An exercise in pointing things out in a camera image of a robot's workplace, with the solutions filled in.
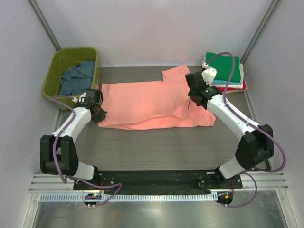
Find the yellow-green bin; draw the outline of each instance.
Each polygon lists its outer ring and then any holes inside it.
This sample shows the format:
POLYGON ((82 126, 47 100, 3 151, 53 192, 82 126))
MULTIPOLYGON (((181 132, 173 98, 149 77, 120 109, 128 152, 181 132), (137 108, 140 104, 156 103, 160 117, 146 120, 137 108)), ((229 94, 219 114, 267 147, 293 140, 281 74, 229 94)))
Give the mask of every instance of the yellow-green bin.
MULTIPOLYGON (((67 48, 56 52, 53 56, 52 62, 48 68, 47 76, 43 84, 42 93, 47 98, 59 95, 61 84, 60 80, 63 74, 73 66, 79 65, 81 61, 95 61, 95 70, 92 82, 92 89, 100 88, 101 70, 98 66, 98 53, 95 49, 90 47, 81 48, 67 48)), ((56 97, 66 105, 73 107, 75 102, 67 97, 56 97)), ((57 104, 61 109, 67 110, 63 105, 57 104)))

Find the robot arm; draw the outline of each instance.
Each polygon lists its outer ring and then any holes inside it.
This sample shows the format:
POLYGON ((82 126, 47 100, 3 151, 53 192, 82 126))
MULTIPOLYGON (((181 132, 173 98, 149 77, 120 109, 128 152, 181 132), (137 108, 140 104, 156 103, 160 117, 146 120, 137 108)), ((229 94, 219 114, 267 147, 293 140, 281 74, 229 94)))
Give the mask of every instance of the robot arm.
POLYGON ((218 182, 221 183, 266 161, 274 155, 274 150, 273 142, 251 126, 248 126, 248 123, 259 127, 271 136, 273 135, 272 128, 267 124, 264 126, 259 125, 227 101, 235 112, 247 120, 247 123, 237 118, 224 104, 222 92, 217 87, 209 85, 215 74, 215 69, 207 67, 203 69, 202 73, 187 74, 186 80, 190 88, 188 95, 191 100, 197 106, 203 106, 220 118, 239 140, 235 156, 215 169, 218 182))
POLYGON ((99 184, 99 174, 95 175, 97 168, 86 165, 78 160, 75 141, 84 126, 93 121, 99 123, 105 119, 106 112, 100 107, 103 101, 102 93, 98 90, 88 90, 77 101, 73 113, 62 126, 51 135, 44 135, 40 139, 40 169, 42 173, 58 175, 54 157, 53 145, 58 138, 56 150, 60 154, 56 158, 63 175, 94 180, 99 184))

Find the green folded cloth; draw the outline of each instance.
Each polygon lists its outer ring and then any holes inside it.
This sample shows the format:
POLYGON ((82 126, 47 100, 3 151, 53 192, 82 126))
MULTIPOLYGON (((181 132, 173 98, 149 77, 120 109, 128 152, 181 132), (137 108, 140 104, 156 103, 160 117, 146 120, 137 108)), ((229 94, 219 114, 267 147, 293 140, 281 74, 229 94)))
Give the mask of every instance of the green folded cloth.
MULTIPOLYGON (((214 53, 207 52, 205 62, 208 62, 215 55, 216 54, 214 53)), ((234 68, 231 82, 239 83, 241 81, 241 72, 239 70, 239 65, 240 65, 239 57, 235 56, 234 60, 236 66, 234 68)), ((228 81, 232 69, 231 56, 218 56, 209 63, 209 66, 217 70, 217 75, 215 76, 215 80, 228 81)))

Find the wall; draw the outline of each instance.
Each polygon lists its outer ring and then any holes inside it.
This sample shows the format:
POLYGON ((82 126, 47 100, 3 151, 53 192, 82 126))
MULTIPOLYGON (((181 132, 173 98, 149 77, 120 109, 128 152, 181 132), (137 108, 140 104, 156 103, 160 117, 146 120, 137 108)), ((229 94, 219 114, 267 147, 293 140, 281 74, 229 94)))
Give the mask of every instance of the wall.
POLYGON ((93 46, 102 66, 199 65, 242 56, 270 0, 37 0, 62 48, 93 46))
MULTIPOLYGON (((304 1, 283 0, 245 64, 250 100, 260 123, 269 123, 287 153, 284 169, 299 215, 304 211, 304 1)), ((282 160, 279 150, 274 167, 282 160)))
POLYGON ((0 224, 18 228, 39 172, 39 139, 58 109, 41 88, 54 49, 26 0, 0 7, 0 224))

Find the blue folded cloth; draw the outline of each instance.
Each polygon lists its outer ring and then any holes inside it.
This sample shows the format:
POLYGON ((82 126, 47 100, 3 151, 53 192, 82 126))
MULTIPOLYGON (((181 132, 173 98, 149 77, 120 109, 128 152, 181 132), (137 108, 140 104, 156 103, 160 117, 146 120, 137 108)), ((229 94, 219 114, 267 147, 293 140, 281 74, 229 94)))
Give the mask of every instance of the blue folded cloth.
MULTIPOLYGON (((227 84, 227 81, 223 81, 223 80, 216 80, 216 79, 214 79, 213 80, 213 82, 212 82, 213 84, 227 84)), ((240 85, 240 84, 242 84, 243 82, 230 82, 229 84, 232 84, 232 85, 240 85)))
POLYGON ((82 61, 80 65, 67 70, 60 80, 61 90, 59 95, 81 95, 92 87, 95 61, 82 61))

